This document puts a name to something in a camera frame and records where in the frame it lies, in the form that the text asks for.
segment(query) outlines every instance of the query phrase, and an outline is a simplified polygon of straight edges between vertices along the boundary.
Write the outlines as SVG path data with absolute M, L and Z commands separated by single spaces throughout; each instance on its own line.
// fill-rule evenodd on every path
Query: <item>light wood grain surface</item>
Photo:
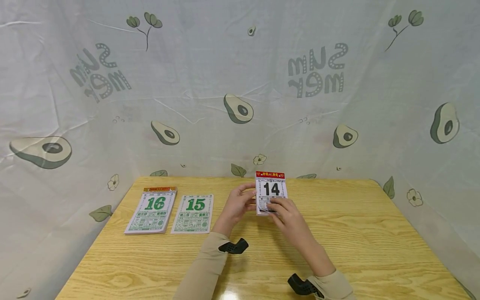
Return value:
M 170 300 L 206 235 L 171 235 L 179 199 L 214 194 L 212 224 L 244 178 L 140 177 L 130 188 L 57 300 Z M 166 234 L 125 235 L 144 187 L 177 186 Z M 358 299 L 469 299 L 461 286 L 373 180 L 288 179 L 289 197 Z M 311 275 L 269 217 L 248 213 L 231 240 L 249 248 L 229 255 L 213 299 L 313 299 L 287 279 Z

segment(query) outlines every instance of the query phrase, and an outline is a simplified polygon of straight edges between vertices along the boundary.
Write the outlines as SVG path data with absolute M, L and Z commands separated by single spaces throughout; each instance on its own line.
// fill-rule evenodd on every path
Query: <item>black clip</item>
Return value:
M 297 273 L 290 276 L 288 284 L 290 284 L 293 291 L 298 295 L 305 296 L 316 293 L 320 298 L 325 298 L 325 296 L 308 279 L 305 281 L 301 280 Z
M 243 238 L 240 238 L 239 242 L 236 244 L 228 242 L 218 247 L 221 252 L 228 252 L 230 254 L 242 254 L 247 248 L 248 243 Z

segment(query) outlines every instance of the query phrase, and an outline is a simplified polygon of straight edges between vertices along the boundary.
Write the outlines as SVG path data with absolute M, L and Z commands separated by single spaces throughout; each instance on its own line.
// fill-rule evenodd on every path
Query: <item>fabric backdrop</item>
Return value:
M 480 2 L 0 1 L 0 298 L 53 299 L 133 181 L 377 181 L 480 297 Z

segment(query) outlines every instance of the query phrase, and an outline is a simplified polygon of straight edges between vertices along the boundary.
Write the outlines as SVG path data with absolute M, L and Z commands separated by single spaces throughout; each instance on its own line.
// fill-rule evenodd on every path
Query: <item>summer text print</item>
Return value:
M 97 43 L 95 46 L 97 49 L 103 50 L 98 56 L 98 60 L 102 66 L 109 69 L 118 67 L 116 62 L 107 62 L 105 60 L 110 55 L 110 48 L 108 48 L 107 45 Z M 100 96 L 101 99 L 107 98 L 113 93 L 113 87 L 115 87 L 118 92 L 125 90 L 125 88 L 129 90 L 132 89 L 120 70 L 108 73 L 108 78 L 100 74 L 92 73 L 92 71 L 98 71 L 100 69 L 100 64 L 86 48 L 84 48 L 84 54 L 90 62 L 84 61 L 77 54 L 80 63 L 75 66 L 75 69 L 70 69 L 70 75 L 80 87 L 85 85 L 84 93 L 87 97 L 92 97 L 97 103 L 99 103 L 100 100 L 98 99 L 98 96 Z
M 332 55 L 328 59 L 328 66 L 333 70 L 343 69 L 345 68 L 344 63 L 334 63 L 334 61 L 348 52 L 348 46 L 345 43 L 338 43 L 335 45 L 335 49 L 340 49 L 339 52 Z M 314 71 L 315 69 L 321 70 L 324 68 L 326 62 L 326 53 L 325 47 L 322 47 L 320 50 L 320 63 L 317 62 L 315 58 L 315 54 L 313 53 L 313 49 L 310 49 L 310 71 Z M 288 75 L 294 76 L 299 75 L 300 72 L 303 74 L 307 73 L 307 57 L 304 55 L 303 58 L 298 57 L 296 60 L 289 59 L 288 60 Z M 305 91 L 305 97 L 313 97 L 322 91 L 324 88 L 325 94 L 332 92 L 336 92 L 336 85 L 338 81 L 338 92 L 341 93 L 343 91 L 343 72 L 338 74 L 334 74 L 331 76 L 328 74 L 325 76 L 325 80 L 322 79 L 319 73 L 311 72 L 307 79 L 305 80 L 305 85 L 307 87 L 313 88 L 312 91 Z M 288 86 L 294 86 L 297 88 L 297 98 L 302 98 L 303 95 L 303 77 L 300 77 L 297 81 L 291 79 L 288 82 Z

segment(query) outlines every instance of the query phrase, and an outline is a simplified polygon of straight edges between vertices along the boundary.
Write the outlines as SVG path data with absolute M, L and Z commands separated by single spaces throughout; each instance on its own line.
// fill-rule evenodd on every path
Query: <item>black number 14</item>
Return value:
M 270 196 L 270 190 L 269 190 L 269 188 L 268 188 L 268 182 L 265 183 L 264 188 L 265 188 L 265 190 L 266 190 L 266 192 L 267 192 L 266 195 L 267 195 L 267 196 Z M 278 196 L 278 194 L 280 194 L 280 191 L 278 190 L 278 183 L 274 183 L 274 184 L 273 184 L 272 193 L 274 193 L 275 196 Z

